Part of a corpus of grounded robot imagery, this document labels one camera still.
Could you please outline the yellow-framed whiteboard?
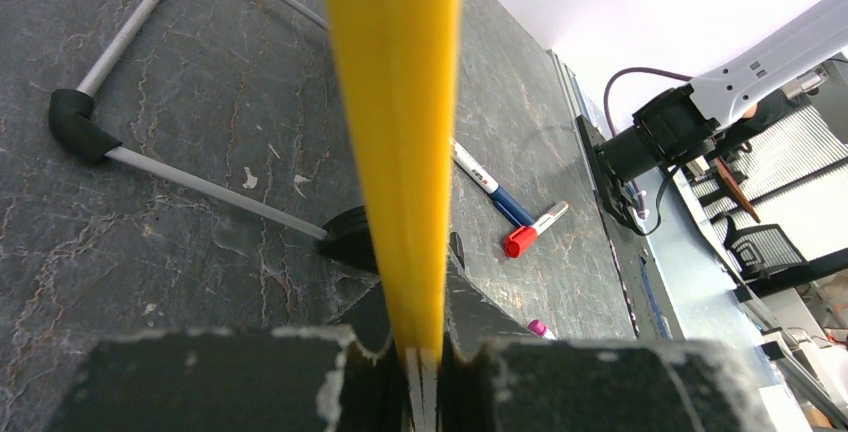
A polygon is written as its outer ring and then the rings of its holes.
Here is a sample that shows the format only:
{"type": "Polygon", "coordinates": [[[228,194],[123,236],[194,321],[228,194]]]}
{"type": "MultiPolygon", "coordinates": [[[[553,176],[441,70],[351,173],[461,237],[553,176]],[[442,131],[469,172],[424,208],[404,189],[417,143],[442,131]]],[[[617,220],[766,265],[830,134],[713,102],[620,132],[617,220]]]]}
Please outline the yellow-framed whiteboard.
{"type": "Polygon", "coordinates": [[[325,0],[394,341],[437,365],[461,0],[325,0]]]}

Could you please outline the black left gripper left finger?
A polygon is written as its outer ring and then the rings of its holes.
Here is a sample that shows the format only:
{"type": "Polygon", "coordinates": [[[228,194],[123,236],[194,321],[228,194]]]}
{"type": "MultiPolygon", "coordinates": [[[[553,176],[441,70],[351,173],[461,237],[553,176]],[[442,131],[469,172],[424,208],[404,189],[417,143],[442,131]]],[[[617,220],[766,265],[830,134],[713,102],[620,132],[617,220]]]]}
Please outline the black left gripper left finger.
{"type": "Polygon", "coordinates": [[[351,307],[331,321],[354,335],[345,347],[348,356],[382,357],[394,351],[392,329],[382,283],[377,283],[351,307]]]}

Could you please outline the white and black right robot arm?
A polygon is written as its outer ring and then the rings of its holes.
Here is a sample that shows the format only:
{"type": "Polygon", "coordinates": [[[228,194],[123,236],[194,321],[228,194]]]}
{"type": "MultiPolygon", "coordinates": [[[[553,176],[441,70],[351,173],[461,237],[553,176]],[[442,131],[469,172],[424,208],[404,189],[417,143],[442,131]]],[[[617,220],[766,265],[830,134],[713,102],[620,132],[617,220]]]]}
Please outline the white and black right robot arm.
{"type": "Polygon", "coordinates": [[[622,182],[683,165],[754,103],[846,46],[847,0],[820,0],[736,58],[655,96],[596,156],[622,182]]]}

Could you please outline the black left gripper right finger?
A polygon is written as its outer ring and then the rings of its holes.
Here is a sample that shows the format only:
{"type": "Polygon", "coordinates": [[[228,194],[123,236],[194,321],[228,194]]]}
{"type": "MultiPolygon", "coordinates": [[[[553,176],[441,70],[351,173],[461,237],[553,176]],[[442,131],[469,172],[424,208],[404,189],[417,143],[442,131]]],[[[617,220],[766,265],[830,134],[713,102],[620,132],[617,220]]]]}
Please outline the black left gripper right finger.
{"type": "Polygon", "coordinates": [[[461,263],[454,259],[447,262],[445,305],[452,347],[464,359],[472,359],[491,340],[530,336],[525,326],[467,278],[461,263]]]}

